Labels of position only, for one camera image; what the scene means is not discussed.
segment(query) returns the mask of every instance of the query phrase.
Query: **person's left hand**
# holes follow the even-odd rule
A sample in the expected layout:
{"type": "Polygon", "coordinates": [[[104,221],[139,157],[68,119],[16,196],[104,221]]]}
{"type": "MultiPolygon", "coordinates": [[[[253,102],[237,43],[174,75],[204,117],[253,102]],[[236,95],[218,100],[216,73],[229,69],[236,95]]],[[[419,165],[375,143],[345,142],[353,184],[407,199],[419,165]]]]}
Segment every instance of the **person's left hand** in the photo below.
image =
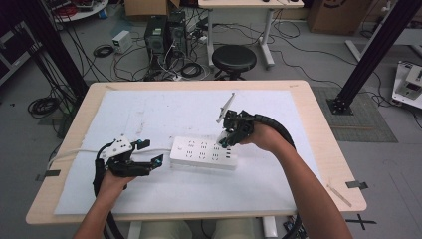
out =
{"type": "Polygon", "coordinates": [[[109,170],[105,173],[105,177],[100,187],[99,195],[96,202],[109,206],[110,209],[114,206],[118,197],[121,195],[123,188],[134,180],[135,177],[117,177],[109,170]]]}

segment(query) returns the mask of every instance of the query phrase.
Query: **person's right hand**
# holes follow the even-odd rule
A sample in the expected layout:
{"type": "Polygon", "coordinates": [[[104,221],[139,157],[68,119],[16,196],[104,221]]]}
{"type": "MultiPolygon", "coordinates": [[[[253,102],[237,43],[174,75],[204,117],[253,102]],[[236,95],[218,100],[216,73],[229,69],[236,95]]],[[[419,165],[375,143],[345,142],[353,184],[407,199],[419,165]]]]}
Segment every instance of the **person's right hand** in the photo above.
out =
{"type": "Polygon", "coordinates": [[[243,139],[240,144],[254,143],[258,148],[275,152],[286,142],[280,134],[270,126],[254,122],[254,132],[243,139]]]}

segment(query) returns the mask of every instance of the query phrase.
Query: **forearm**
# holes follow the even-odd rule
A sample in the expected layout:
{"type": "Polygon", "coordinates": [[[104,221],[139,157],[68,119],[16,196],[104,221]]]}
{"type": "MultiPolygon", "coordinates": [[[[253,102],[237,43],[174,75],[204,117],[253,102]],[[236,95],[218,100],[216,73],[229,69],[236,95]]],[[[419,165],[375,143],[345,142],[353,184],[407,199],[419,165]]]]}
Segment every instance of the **forearm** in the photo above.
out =
{"type": "Polygon", "coordinates": [[[84,218],[74,238],[102,238],[106,218],[112,205],[95,202],[84,218]]]}
{"type": "Polygon", "coordinates": [[[311,238],[351,238],[336,205],[296,151],[284,140],[273,154],[280,162],[311,238]]]}

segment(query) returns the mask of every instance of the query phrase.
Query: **white power strip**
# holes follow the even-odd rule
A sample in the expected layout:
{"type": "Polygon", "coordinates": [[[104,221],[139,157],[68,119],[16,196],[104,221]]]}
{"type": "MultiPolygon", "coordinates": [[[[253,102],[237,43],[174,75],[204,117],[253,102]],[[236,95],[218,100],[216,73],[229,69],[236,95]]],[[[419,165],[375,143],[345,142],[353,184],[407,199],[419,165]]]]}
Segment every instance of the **white power strip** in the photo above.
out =
{"type": "Polygon", "coordinates": [[[176,137],[170,152],[172,163],[234,170],[236,155],[230,148],[223,148],[214,140],[176,137]]]}

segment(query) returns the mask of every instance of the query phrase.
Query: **white cable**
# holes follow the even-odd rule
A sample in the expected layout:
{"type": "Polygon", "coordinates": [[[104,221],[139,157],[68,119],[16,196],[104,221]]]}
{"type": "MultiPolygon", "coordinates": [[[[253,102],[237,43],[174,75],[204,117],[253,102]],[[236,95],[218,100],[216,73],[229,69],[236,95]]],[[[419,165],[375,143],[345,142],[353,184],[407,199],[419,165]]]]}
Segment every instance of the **white cable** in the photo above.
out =
{"type": "MultiPolygon", "coordinates": [[[[49,163],[47,164],[47,170],[50,169],[50,167],[52,166],[53,162],[56,161],[57,159],[72,155],[74,153],[78,153],[78,152],[95,152],[97,153],[97,150],[91,150],[91,149],[84,149],[84,148],[77,148],[77,149],[72,149],[69,151],[66,151],[64,153],[61,153],[60,155],[56,155],[54,158],[52,158],[49,163]]],[[[140,153],[144,153],[144,152],[152,152],[152,151],[171,151],[170,148],[149,148],[149,149],[144,149],[144,150],[140,150],[140,151],[134,151],[133,154],[140,154],[140,153]]]]}
{"type": "MultiPolygon", "coordinates": [[[[171,50],[171,48],[173,48],[173,44],[174,44],[174,42],[175,42],[176,40],[173,40],[173,43],[171,43],[171,46],[168,48],[168,51],[167,51],[167,53],[165,54],[165,57],[164,57],[164,60],[163,60],[163,63],[165,64],[166,63],[166,59],[167,59],[167,56],[168,56],[168,53],[170,52],[170,50],[171,50]]],[[[166,73],[168,73],[168,74],[170,74],[170,75],[172,75],[172,76],[176,76],[177,77],[177,73],[175,74],[175,73],[172,73],[172,72],[169,72],[168,70],[166,70],[166,69],[164,69],[164,67],[163,66],[161,66],[161,64],[159,63],[159,60],[157,59],[157,64],[158,64],[158,66],[162,69],[162,70],[164,70],[166,73]]]]}
{"type": "Polygon", "coordinates": [[[60,154],[60,155],[56,155],[55,157],[53,157],[53,158],[49,161],[49,163],[47,163],[47,170],[49,170],[49,169],[50,169],[50,167],[52,166],[53,162],[54,162],[54,161],[56,161],[57,159],[60,159],[60,158],[63,158],[63,157],[66,157],[66,156],[72,155],[72,154],[74,154],[74,153],[78,153],[78,152],[80,152],[80,151],[98,152],[97,150],[90,150],[90,149],[84,149],[84,148],[77,148],[77,149],[72,149],[72,150],[66,151],[66,152],[64,152],[64,153],[62,153],[62,154],[60,154]]]}

